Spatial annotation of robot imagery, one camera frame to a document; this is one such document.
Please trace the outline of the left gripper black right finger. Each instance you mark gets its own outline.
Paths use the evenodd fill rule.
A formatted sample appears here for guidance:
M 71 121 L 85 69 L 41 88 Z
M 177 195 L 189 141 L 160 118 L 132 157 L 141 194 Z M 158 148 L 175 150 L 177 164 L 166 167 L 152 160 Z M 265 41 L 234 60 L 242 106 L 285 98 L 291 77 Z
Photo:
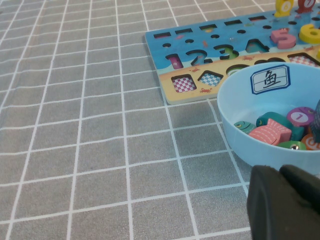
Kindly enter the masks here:
M 294 166 L 283 165 L 279 172 L 293 189 L 313 207 L 320 206 L 320 179 L 307 171 Z

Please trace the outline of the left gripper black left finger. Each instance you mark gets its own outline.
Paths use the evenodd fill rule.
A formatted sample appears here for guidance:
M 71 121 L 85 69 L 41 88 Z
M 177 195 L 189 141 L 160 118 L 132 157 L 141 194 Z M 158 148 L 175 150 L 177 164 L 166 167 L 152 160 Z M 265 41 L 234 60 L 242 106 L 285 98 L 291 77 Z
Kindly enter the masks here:
M 255 165 L 251 170 L 247 215 L 254 240 L 318 240 L 320 207 L 313 207 L 280 170 Z

